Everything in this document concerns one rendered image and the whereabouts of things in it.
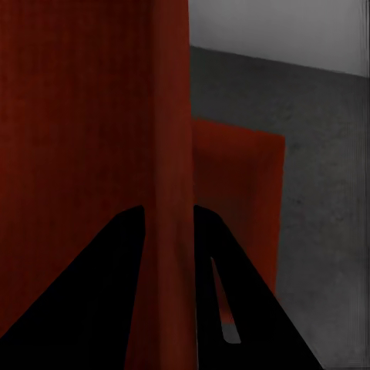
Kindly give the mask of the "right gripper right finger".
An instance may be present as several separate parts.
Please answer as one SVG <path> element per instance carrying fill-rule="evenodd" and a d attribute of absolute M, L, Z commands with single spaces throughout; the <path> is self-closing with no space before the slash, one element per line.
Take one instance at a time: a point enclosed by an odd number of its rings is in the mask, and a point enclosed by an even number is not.
<path fill-rule="evenodd" d="M 241 344 L 224 340 L 212 258 Z M 198 204 L 194 260 L 198 370 L 324 370 L 222 217 Z"/>

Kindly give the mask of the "storage box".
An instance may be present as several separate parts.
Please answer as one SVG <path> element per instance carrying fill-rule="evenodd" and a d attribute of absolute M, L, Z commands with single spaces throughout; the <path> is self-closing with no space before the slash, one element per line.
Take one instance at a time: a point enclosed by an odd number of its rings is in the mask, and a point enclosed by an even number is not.
<path fill-rule="evenodd" d="M 283 136 L 191 117 L 194 206 L 222 217 L 275 292 L 284 171 Z M 212 258 L 221 322 L 235 324 Z"/>
<path fill-rule="evenodd" d="M 122 211 L 123 370 L 198 370 L 188 0 L 0 0 L 0 338 Z"/>

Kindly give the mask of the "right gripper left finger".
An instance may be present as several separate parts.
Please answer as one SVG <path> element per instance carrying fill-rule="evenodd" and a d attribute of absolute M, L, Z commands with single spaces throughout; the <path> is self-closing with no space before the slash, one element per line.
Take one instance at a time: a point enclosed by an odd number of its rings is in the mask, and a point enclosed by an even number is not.
<path fill-rule="evenodd" d="M 0 338 L 0 370 L 123 370 L 145 241 L 117 214 Z"/>

